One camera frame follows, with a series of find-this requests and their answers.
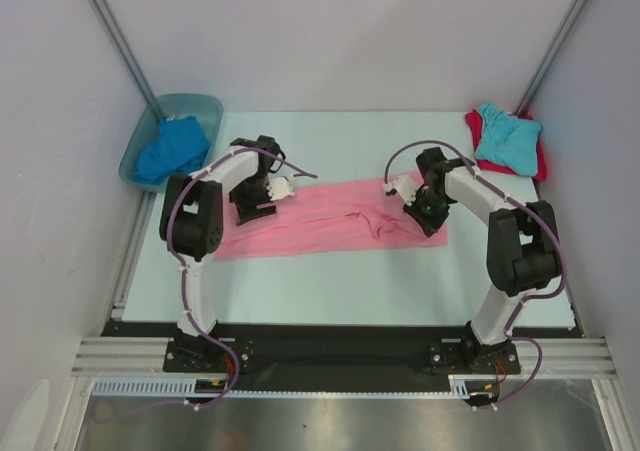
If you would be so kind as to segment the pink t shirt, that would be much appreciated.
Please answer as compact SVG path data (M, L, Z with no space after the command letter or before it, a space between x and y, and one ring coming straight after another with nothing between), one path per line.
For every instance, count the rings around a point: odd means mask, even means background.
M236 207L224 207L217 260L290 257L332 251L438 247L448 244L445 227L433 236L387 196L380 178L302 187L276 204L276 213L238 223Z

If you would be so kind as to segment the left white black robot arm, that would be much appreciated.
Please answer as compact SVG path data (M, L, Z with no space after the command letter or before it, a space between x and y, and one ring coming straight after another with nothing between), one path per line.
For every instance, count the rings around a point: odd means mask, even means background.
M275 162L286 159L275 138L238 138L218 161L188 174L169 177L165 190L159 234L178 260L182 316L178 329L192 339L186 358L197 369L214 368L221 347L208 334L217 324L212 293L204 289L206 260L242 226L277 212L281 198L270 175Z

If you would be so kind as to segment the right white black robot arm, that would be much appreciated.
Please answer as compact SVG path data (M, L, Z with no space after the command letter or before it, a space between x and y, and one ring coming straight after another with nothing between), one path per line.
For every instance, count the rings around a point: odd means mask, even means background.
M403 211L425 236L440 230L453 204L463 205L487 227L490 288L460 344L463 364L484 372L507 352L525 305L565 274L554 210L546 201L517 201L469 160L448 159L438 147L424 150L416 164L420 181L400 175L386 185L386 193L400 196Z

